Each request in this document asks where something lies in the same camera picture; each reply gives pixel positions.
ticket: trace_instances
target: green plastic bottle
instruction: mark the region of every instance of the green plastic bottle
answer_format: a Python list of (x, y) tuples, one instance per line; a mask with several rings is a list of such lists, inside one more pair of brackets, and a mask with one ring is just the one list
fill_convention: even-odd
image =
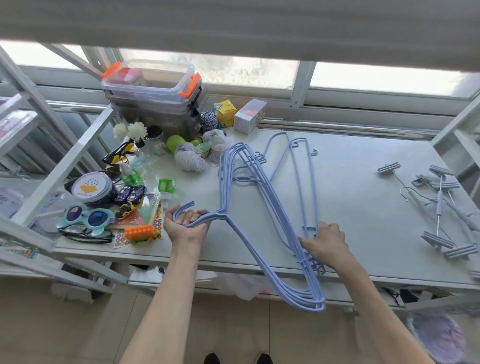
[(136, 170), (128, 164), (120, 162), (121, 180), (129, 186), (138, 186), (142, 182), (142, 177)]

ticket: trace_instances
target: yellow package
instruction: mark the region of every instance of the yellow package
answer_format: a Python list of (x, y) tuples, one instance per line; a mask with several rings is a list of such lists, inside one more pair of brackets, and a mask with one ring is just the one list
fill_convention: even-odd
[(217, 102), (216, 104), (213, 104), (213, 108), (220, 125), (233, 126), (237, 109), (233, 106), (230, 100)]

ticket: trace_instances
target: shelf rack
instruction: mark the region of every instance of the shelf rack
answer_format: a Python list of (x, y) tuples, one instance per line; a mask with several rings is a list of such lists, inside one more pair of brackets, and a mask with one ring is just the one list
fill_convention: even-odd
[[(101, 73), (99, 71), (93, 71), (92, 66), (72, 52), (65, 52), (65, 47), (51, 45), (50, 48), (54, 48), (60, 53), (64, 52), (74, 64), (80, 66), (83, 70), (88, 68), (91, 75), (100, 79)], [(113, 285), (104, 284), (105, 280), (126, 284), (128, 278), (110, 269), (111, 264), (109, 262), (101, 264), (92, 260), (55, 257), (50, 253), (55, 246), (55, 242), (31, 230), (28, 226), (38, 219), (40, 210), (45, 202), (53, 192), (62, 186), (65, 178), (73, 169), (83, 173), (83, 169), (78, 165), (78, 162), (81, 162), (90, 171), (101, 169), (87, 150), (114, 117), (113, 109), (108, 106), (91, 123), (80, 139), (77, 139), (65, 122), (42, 98), (36, 89), (36, 85), (22, 73), (2, 47), (0, 47), (0, 73), (2, 73), (4, 80), (8, 81), (18, 91), (18, 94), (0, 106), (0, 120), (12, 111), (15, 111), (15, 109), (20, 107), (21, 103), (26, 101), (30, 103), (39, 116), (31, 118), (24, 125), (14, 130), (11, 135), (7, 134), (0, 140), (0, 157), (24, 140), (38, 126), (46, 128), (51, 135), (60, 134), (63, 136), (63, 138), (55, 138), (55, 140), (58, 143), (57, 147), (64, 154), (62, 160), (40, 183), (32, 195), (24, 201), (17, 213), (11, 219), (0, 218), (1, 238), (26, 248), (36, 249), (38, 254), (45, 256), (45, 259), (42, 259), (42, 262), (38, 262), (35, 259), (26, 259), (23, 256), (0, 250), (0, 275), (50, 277), (83, 288), (112, 293)], [(87, 271), (93, 274), (95, 279), (86, 279), (64, 271), (61, 269), (63, 264)]]

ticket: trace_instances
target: window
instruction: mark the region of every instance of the window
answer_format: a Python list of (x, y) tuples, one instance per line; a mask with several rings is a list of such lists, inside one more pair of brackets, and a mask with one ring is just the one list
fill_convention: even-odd
[(471, 98), (480, 88), (480, 76), (460, 71), (318, 62), (310, 87)]
[(121, 49), (124, 59), (188, 62), (211, 85), (233, 85), (291, 90), (298, 61), (264, 58)]
[[(46, 49), (40, 43), (36, 42), (18, 42), (12, 40), (0, 40), (0, 46), (5, 49), (11, 59), (21, 66), (66, 68), (78, 70), (67, 60)], [(69, 50), (87, 60), (82, 48), (75, 45), (65, 45)]]

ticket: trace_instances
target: left hand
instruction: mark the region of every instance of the left hand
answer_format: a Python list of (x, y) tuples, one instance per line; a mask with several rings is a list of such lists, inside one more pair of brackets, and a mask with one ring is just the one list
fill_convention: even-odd
[(182, 212), (176, 221), (173, 221), (173, 213), (179, 208), (180, 204), (169, 208), (165, 214), (165, 231), (167, 232), (172, 245), (180, 241), (195, 242), (201, 245), (207, 235), (210, 222), (200, 224), (194, 228), (186, 228), (185, 225), (196, 221), (201, 215), (208, 213), (207, 210), (188, 210)]

